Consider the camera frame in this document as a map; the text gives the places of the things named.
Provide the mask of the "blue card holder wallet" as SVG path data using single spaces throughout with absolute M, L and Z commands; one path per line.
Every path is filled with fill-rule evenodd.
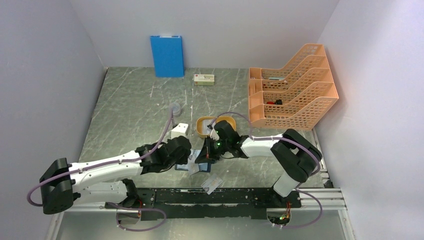
M 199 156 L 200 150 L 192 149 L 188 156 L 187 164 L 175 164 L 174 169 L 176 171 L 188 172 L 191 176 L 196 173 L 210 173 L 210 163 L 195 163 L 196 158 Z

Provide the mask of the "white VIP credit card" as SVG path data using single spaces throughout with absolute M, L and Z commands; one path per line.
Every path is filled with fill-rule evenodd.
M 201 122 L 201 131 L 200 131 L 200 133 L 204 136 L 204 137 L 206 137 L 206 136 L 209 136 L 210 135 L 210 130 L 208 129 L 208 125 L 211 125 L 211 122 L 213 121 L 213 119 L 212 118 L 209 118 L 209 119 L 204 119 L 202 122 Z

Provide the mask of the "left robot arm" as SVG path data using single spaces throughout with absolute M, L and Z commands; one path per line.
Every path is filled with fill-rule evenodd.
M 162 173 L 175 164 L 187 164 L 191 148 L 188 138 L 178 136 L 91 162 L 68 163 L 66 158 L 59 158 L 39 180 L 43 213 L 53 215 L 88 203 L 132 208 L 141 199 L 131 177 Z

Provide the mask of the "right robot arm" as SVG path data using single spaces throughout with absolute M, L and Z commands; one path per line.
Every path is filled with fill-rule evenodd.
M 321 152 L 294 129 L 283 134 L 266 137 L 239 135 L 233 127 L 222 120 L 216 123 L 206 137 L 197 164 L 214 164 L 226 153 L 234 158 L 274 157 L 283 168 L 282 175 L 273 184 L 270 202 L 282 207 L 289 194 L 300 184 L 320 170 Z

